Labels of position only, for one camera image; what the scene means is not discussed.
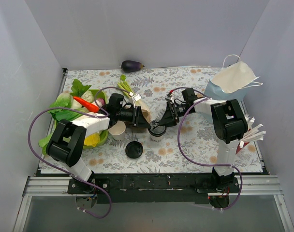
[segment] green bowl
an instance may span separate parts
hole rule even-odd
[[[98,89],[89,89],[89,90],[91,91],[91,93],[93,95],[95,95],[99,91]],[[97,95],[97,98],[103,98],[105,100],[105,103],[107,102],[107,96],[102,91]],[[98,142],[98,144],[95,147],[103,145],[106,142],[107,137],[108,137],[108,130],[103,130],[100,134],[100,141]],[[83,149],[91,149],[91,148],[95,148],[95,147],[84,145]]]

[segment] orange carrot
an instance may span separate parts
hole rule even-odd
[[[92,104],[90,102],[87,102],[86,100],[84,100],[84,99],[82,99],[82,98],[80,98],[78,96],[73,96],[73,98],[76,101],[78,101],[80,104],[82,104],[84,107],[86,107],[90,112],[96,113],[96,112],[99,111],[99,108],[96,105],[94,105],[94,104]]]

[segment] table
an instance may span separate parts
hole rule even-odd
[[[136,93],[140,93],[151,110],[151,120],[161,118],[165,111],[165,95],[175,87],[193,87],[204,91],[208,81],[220,68],[178,67],[143,69],[126,74],[127,82]],[[76,70],[68,71],[63,91],[70,91],[75,78],[91,88],[108,86],[117,87],[121,70]],[[105,90],[110,96],[115,89]],[[83,161],[95,173],[206,173],[210,167],[201,167],[185,160],[177,147],[178,127],[167,129],[160,142],[150,140],[147,130],[126,129],[126,138],[115,141],[111,135],[106,143],[94,149],[84,150]],[[181,143],[184,152],[190,159],[200,163],[216,163],[218,139],[213,126],[200,114],[187,116],[181,130]],[[144,147],[142,156],[132,160],[125,154],[125,147],[131,141],[139,141]],[[45,159],[62,167],[51,157]],[[235,166],[241,172],[262,172],[258,151],[254,143],[250,143],[237,155]],[[59,170],[41,164],[42,174],[60,174]]]

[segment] cup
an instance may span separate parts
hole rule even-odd
[[[117,141],[123,140],[126,137],[126,124],[123,121],[118,121],[113,125],[108,132]]]

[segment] wall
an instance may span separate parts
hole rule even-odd
[[[294,0],[269,2],[241,57],[264,82],[245,103],[265,126],[259,146],[280,179],[294,224]]]
[[[0,0],[0,232],[13,229],[38,160],[27,144],[31,120],[56,98],[62,69],[23,0]],[[45,137],[39,119],[33,144]]]
[[[63,68],[221,66],[268,0],[26,0]]]

